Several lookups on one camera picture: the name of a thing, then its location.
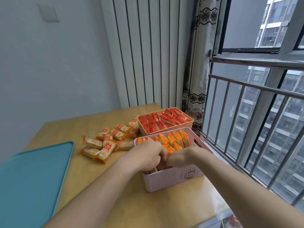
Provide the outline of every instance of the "light switch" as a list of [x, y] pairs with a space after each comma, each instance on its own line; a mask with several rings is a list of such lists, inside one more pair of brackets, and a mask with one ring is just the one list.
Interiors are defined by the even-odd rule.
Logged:
[[59, 22], [55, 7], [49, 5], [38, 5], [41, 17], [45, 22]]

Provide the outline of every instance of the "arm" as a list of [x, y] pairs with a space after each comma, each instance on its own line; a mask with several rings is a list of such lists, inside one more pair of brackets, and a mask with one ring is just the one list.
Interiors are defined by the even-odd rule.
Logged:
[[304, 216], [277, 195], [225, 164], [205, 149], [174, 152], [167, 166], [196, 165], [214, 185], [244, 228], [302, 227]]
[[100, 227], [131, 177], [140, 170], [155, 168], [165, 159], [162, 145], [152, 139], [134, 147], [66, 204], [44, 228]]

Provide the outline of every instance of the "high-rise building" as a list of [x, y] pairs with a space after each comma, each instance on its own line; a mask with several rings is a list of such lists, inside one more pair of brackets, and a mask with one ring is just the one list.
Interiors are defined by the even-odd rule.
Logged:
[[[281, 46], [297, 1], [298, 0], [268, 0], [255, 47]], [[304, 48], [304, 38], [302, 38], [299, 48]], [[248, 67], [246, 77], [243, 80], [264, 85], [269, 71], [269, 68], [264, 67]], [[281, 89], [304, 93], [304, 72], [288, 70], [281, 84]], [[237, 157], [240, 150], [258, 95], [258, 89], [246, 87], [227, 150], [227, 153], [234, 158]], [[257, 154], [268, 134], [283, 98], [284, 96], [277, 95], [272, 105], [253, 153], [246, 165], [248, 170], [251, 170], [256, 160]], [[270, 182], [303, 125], [304, 101], [289, 98], [265, 148], [264, 154], [253, 172], [253, 174], [265, 184]], [[291, 158], [279, 174], [272, 189], [289, 203], [304, 189], [304, 138], [302, 138]], [[300, 207], [302, 206], [300, 209], [304, 211], [303, 200], [299, 205]]]

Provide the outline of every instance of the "white vertical radiator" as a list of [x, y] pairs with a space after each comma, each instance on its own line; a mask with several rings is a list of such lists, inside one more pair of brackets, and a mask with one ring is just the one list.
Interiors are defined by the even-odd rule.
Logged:
[[181, 109], [188, 0], [101, 4], [121, 107], [156, 102]]

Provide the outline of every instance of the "basket sticker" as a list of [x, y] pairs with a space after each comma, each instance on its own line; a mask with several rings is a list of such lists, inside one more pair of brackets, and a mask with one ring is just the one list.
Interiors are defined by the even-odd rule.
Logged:
[[186, 180], [192, 179], [192, 178], [194, 178], [195, 174], [196, 174], [195, 169], [190, 169], [190, 170], [188, 170], [188, 172], [186, 173], [185, 179], [186, 179]]

